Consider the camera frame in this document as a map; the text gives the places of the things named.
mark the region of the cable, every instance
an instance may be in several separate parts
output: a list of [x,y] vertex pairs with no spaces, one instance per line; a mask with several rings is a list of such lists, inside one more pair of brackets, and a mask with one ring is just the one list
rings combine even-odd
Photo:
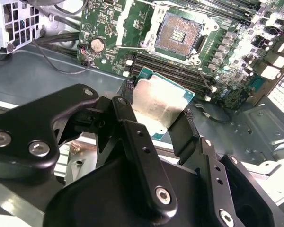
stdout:
[[60,70],[60,69],[58,69],[57,67],[54,66],[54,64],[51,62],[51,60],[49,60],[49,58],[46,56],[45,52],[38,46],[38,44],[34,40],[32,41],[32,44],[36,46],[38,51],[41,52],[41,54],[44,56],[44,58],[48,61],[48,63],[57,72],[60,72],[60,73],[63,73],[63,74],[75,75],[75,74],[80,74],[80,73],[83,73],[83,72],[87,71],[89,69],[89,67],[90,67],[91,62],[90,62],[89,58],[87,57],[87,55],[83,54],[83,56],[86,58],[86,60],[88,62],[86,68],[84,68],[82,70],[79,70],[79,71],[75,71],[75,72],[67,72],[67,71]]
[[202,75],[202,73],[200,72],[200,70],[195,66],[195,64],[193,64],[193,66],[194,66],[194,68],[198,71],[200,77],[203,79],[203,81],[204,81],[206,87],[207,87],[209,90],[212,91],[213,89],[208,85],[208,83],[207,83],[205,77]]
[[197,109],[199,109],[209,120],[212,120],[213,122],[217,122],[217,123],[221,123],[221,124],[226,124],[226,123],[229,123],[229,122],[232,121],[231,114],[229,112],[227,112],[224,108],[222,108],[222,110],[225,112],[228,119],[227,120],[219,120],[219,119],[211,117],[210,114],[205,111],[204,106],[202,104],[197,103],[195,100],[194,100],[194,102],[195,102],[195,107]]
[[74,15],[77,15],[78,13],[82,12],[84,10],[84,8],[87,6],[87,3],[88,3],[88,0],[84,0],[82,7],[79,10],[75,11],[75,12],[69,12],[69,11],[67,11],[65,9],[62,9],[58,5],[55,5],[55,8],[57,10],[59,10],[60,12],[62,12],[62,13],[74,16]]
[[6,65],[11,62],[13,54],[0,54],[0,65]]

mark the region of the screw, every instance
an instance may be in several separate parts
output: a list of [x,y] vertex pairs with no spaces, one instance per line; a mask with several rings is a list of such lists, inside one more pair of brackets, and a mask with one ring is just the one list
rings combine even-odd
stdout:
[[275,132],[274,132],[274,135],[275,135],[275,136],[280,136],[281,133],[280,133],[279,131],[275,131]]
[[118,101],[119,101],[120,103],[122,103],[122,104],[126,105],[126,101],[125,101],[125,99],[123,99],[123,98],[118,98]]
[[28,150],[31,154],[38,157],[44,157],[49,153],[49,146],[41,141],[32,142]]
[[11,142],[11,136],[6,132],[0,131],[0,148],[7,146]]
[[89,96],[92,96],[94,93],[90,90],[85,90],[84,91],[85,94],[89,95]]
[[14,49],[15,49],[14,44],[8,44],[8,46],[6,47],[6,50],[7,50],[8,52],[13,52]]
[[235,164],[238,163],[237,159],[235,159],[233,156],[231,156],[231,159],[232,159],[232,161],[233,161]]
[[233,219],[231,215],[226,212],[225,210],[220,210],[219,212],[220,217],[222,218],[223,222],[228,226],[228,227],[234,227],[235,223],[233,222]]
[[170,204],[170,194],[164,188],[157,188],[156,195],[161,203],[165,205]]
[[205,140],[205,142],[207,143],[208,146],[212,145],[212,143],[209,140]]

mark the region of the cpu socket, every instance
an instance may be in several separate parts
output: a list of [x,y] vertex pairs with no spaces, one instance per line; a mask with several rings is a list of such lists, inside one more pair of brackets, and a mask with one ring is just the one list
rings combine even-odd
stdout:
[[184,65],[200,65],[199,53],[211,32],[219,25],[205,13],[187,9],[169,11],[167,5],[177,6],[169,1],[156,1],[151,18],[151,28],[147,32],[142,47],[159,57]]

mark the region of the silver screw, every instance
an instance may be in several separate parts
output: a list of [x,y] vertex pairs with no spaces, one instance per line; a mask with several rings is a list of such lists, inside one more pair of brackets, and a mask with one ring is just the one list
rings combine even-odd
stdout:
[[49,153],[49,146],[41,141],[32,142],[28,150],[31,154],[38,157],[44,157]]
[[85,94],[89,95],[89,96],[92,96],[94,93],[92,93],[92,91],[90,90],[85,90],[84,91]]
[[279,131],[275,131],[275,132],[274,132],[274,135],[275,135],[275,136],[280,136],[281,133],[280,133]]
[[222,218],[223,222],[228,227],[234,227],[235,223],[233,222],[233,219],[228,212],[226,212],[225,210],[220,210],[219,214],[220,214],[220,217]]
[[207,143],[208,146],[212,145],[212,143],[209,140],[205,140],[205,142]]
[[170,194],[164,188],[157,188],[156,195],[161,203],[165,205],[170,204]]
[[234,157],[231,156],[231,159],[232,159],[232,161],[233,161],[235,164],[238,163],[237,159],[235,159]]
[[0,148],[7,146],[11,142],[11,136],[6,132],[0,131]]

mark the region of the motherboard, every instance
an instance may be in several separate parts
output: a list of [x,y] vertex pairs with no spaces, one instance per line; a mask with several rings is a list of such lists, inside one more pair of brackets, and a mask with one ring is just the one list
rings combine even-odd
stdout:
[[77,59],[124,77],[149,68],[236,110],[284,67],[284,0],[89,0]]

